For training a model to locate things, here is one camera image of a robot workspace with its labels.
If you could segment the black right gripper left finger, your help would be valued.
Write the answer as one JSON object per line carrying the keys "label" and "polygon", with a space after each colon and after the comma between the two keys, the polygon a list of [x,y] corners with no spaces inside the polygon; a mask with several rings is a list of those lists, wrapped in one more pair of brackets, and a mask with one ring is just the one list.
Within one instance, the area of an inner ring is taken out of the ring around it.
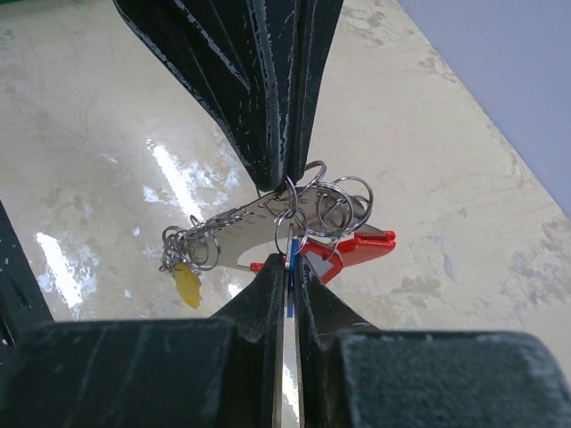
{"label": "black right gripper left finger", "polygon": [[2,426],[278,426],[285,279],[273,254],[210,317],[36,327],[4,372]]}

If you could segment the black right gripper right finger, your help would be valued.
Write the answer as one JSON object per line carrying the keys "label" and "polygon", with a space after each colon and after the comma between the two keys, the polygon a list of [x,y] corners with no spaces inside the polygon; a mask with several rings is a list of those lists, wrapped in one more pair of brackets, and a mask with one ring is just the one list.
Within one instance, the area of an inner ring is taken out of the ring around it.
{"label": "black right gripper right finger", "polygon": [[534,336],[383,330],[294,272],[304,427],[567,427],[570,390]]}

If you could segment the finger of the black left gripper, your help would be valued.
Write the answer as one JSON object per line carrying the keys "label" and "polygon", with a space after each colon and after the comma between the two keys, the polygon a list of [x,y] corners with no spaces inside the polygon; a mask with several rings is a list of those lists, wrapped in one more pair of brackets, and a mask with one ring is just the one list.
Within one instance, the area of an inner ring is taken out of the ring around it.
{"label": "finger of the black left gripper", "polygon": [[121,18],[215,120],[254,184],[296,180],[295,1],[117,1]]}
{"label": "finger of the black left gripper", "polygon": [[322,76],[339,20],[342,0],[301,1],[294,60],[295,97],[289,145],[289,177],[303,175]]}

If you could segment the key bunch with red carabiner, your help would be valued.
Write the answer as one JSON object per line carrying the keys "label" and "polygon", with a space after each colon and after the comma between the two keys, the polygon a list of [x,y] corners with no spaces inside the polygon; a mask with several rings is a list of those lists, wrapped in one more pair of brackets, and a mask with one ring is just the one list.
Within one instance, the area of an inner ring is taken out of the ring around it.
{"label": "key bunch with red carabiner", "polygon": [[395,232],[368,224],[375,195],[367,181],[355,176],[326,181],[322,160],[306,168],[317,173],[305,185],[287,180],[281,191],[260,193],[245,205],[204,220],[192,216],[186,227],[163,230],[160,270],[173,276],[188,306],[200,305],[202,272],[234,268],[259,273],[262,263],[240,259],[261,245],[273,245],[282,256],[288,283],[300,257],[308,258],[322,284],[328,284],[344,268],[395,249]]}

